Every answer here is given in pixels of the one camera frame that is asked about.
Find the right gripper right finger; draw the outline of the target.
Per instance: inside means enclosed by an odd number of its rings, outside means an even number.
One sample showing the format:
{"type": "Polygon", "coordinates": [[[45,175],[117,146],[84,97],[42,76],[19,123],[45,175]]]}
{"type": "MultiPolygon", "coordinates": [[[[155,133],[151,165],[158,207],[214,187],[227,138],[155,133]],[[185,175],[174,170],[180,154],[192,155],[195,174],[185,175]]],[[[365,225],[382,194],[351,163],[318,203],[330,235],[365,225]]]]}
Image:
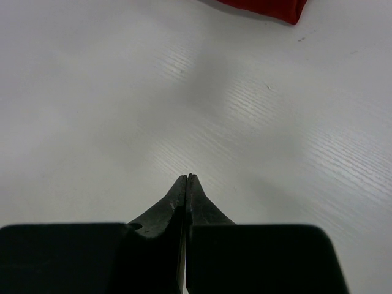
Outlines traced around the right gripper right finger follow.
{"type": "Polygon", "coordinates": [[[239,225],[205,194],[186,186],[189,293],[348,293],[328,235],[308,224],[239,225]]]}

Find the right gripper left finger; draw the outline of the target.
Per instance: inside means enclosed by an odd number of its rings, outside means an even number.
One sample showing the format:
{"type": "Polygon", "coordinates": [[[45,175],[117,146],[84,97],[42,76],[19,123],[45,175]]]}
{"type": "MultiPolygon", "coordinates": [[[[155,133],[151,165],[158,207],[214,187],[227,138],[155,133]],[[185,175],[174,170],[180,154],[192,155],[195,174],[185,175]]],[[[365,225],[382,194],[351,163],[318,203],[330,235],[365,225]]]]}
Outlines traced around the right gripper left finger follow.
{"type": "Polygon", "coordinates": [[[186,176],[129,223],[1,229],[2,293],[181,293],[186,176]]]}

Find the red t shirt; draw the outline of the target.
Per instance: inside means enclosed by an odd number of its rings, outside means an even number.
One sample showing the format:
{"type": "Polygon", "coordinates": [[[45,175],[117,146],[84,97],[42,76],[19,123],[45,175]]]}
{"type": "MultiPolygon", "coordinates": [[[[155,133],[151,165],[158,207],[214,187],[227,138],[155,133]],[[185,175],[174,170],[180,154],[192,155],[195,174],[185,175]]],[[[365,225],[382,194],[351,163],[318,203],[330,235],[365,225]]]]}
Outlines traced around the red t shirt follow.
{"type": "Polygon", "coordinates": [[[296,25],[307,0],[219,0],[219,2],[296,25]]]}

